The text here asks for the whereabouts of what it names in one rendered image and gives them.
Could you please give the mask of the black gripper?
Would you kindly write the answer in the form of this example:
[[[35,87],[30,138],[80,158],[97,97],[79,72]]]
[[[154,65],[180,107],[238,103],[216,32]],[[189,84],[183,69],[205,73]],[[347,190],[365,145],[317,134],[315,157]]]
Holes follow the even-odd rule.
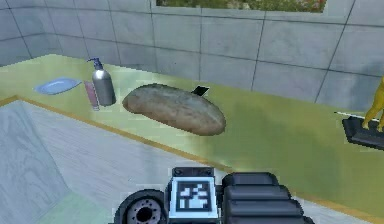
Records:
[[[164,193],[144,189],[129,195],[115,212],[113,224],[167,224]]]

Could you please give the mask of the silver soap dispenser bottle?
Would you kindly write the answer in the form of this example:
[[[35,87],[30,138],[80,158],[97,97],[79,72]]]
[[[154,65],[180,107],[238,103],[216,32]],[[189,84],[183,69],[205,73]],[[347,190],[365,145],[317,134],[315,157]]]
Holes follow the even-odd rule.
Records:
[[[92,82],[99,104],[104,107],[115,104],[116,95],[110,73],[104,69],[99,58],[90,58],[88,61],[93,62]]]

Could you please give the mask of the yellow statue on black base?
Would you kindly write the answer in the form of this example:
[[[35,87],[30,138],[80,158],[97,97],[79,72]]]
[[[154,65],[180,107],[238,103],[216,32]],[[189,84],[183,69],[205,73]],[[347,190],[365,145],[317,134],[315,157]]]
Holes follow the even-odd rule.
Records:
[[[342,120],[347,141],[384,151],[384,76],[364,117],[364,120],[353,117]],[[379,122],[370,121],[373,118],[379,119]]]

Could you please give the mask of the brown potato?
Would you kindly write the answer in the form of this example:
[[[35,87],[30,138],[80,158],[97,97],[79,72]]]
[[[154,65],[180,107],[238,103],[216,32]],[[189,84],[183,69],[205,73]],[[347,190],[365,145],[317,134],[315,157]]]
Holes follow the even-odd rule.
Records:
[[[122,105],[131,113],[200,136],[219,135],[226,128],[226,118],[214,103],[160,83],[135,88],[125,96]]]

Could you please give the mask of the pink flat stick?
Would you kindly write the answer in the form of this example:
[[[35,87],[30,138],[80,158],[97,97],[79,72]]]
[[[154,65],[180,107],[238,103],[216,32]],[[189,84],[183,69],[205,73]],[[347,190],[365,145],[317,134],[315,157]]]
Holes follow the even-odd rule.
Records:
[[[98,100],[97,100],[96,92],[94,90],[93,83],[89,82],[89,81],[83,81],[83,83],[84,83],[85,90],[87,92],[88,99],[91,103],[92,108],[95,111],[98,111],[99,110],[99,104],[98,104]]]

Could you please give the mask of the small black flat card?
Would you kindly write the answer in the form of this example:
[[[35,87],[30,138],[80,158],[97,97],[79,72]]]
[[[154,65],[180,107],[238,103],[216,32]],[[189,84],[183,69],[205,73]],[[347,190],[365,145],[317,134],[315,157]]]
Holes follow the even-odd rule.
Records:
[[[209,91],[209,87],[198,85],[192,91],[193,94],[198,96],[204,96]]]

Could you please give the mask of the pale blue plate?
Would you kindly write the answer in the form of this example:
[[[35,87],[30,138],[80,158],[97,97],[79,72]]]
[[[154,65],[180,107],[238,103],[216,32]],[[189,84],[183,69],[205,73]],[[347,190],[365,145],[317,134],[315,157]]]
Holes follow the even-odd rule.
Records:
[[[57,95],[77,87],[80,80],[60,77],[34,87],[34,90],[43,95]]]

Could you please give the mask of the thin white rod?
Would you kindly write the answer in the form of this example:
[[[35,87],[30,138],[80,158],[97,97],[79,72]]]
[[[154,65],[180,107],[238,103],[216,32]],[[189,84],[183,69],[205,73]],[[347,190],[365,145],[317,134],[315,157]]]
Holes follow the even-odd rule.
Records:
[[[355,115],[355,114],[350,114],[350,113],[346,113],[346,112],[334,111],[333,113],[338,114],[338,115],[342,115],[342,116],[348,116],[348,117],[353,117],[353,118],[359,118],[359,119],[363,119],[363,120],[365,119],[364,116],[361,116],[361,115]],[[379,122],[379,119],[373,118],[373,119],[371,119],[370,121]]]

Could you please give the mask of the window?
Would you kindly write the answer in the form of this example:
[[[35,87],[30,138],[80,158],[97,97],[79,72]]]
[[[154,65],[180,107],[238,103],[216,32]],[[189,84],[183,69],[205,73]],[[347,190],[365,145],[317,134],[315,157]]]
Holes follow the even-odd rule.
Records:
[[[322,13],[327,0],[155,0],[157,6]]]

